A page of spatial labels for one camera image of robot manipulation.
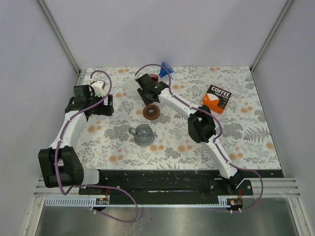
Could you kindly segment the orange coffee filter box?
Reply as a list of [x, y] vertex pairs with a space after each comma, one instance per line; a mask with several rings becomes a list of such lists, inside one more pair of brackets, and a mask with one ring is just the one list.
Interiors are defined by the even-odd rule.
[[232, 93], [229, 91], [210, 85], [202, 98], [202, 104], [206, 105], [211, 111], [222, 114], [231, 95]]

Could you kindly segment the blue plastic coffee dripper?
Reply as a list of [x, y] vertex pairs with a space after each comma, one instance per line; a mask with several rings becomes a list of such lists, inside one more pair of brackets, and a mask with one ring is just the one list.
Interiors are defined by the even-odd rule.
[[174, 72], [174, 69], [168, 64], [166, 63], [165, 61], [162, 62], [161, 64], [161, 69], [160, 69], [160, 72], [159, 72], [159, 76], [162, 78], [168, 74], [171, 74]]

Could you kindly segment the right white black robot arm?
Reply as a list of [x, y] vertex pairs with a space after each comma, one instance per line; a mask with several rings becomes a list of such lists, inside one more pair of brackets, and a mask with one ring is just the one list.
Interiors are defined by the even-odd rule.
[[227, 193], [234, 195], [242, 188], [244, 175], [232, 164], [216, 133], [216, 118], [207, 106], [195, 107], [192, 103], [177, 96], [164, 82], [155, 82], [148, 74], [135, 79], [137, 89], [145, 105], [155, 102], [166, 105], [188, 121], [190, 138], [201, 144], [211, 155], [219, 169]]

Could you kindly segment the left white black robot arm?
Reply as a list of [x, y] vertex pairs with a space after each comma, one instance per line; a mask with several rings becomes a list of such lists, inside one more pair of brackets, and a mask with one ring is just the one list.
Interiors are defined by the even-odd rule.
[[58, 168], [63, 187], [89, 184], [94, 193], [105, 192], [107, 183], [99, 177], [99, 170], [84, 168], [75, 147], [92, 115], [111, 116], [113, 112], [113, 96], [105, 95], [105, 82], [95, 81], [90, 85], [74, 87], [74, 96], [65, 109], [64, 121], [56, 139], [48, 148], [41, 149], [38, 153], [46, 187], [59, 186], [56, 175]]

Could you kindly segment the clear glass server pitcher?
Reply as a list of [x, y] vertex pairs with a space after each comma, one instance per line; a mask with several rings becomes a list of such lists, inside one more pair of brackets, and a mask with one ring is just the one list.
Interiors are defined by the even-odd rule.
[[128, 131], [134, 137], [134, 142], [141, 147], [150, 146], [155, 140], [154, 133], [147, 124], [131, 127]]

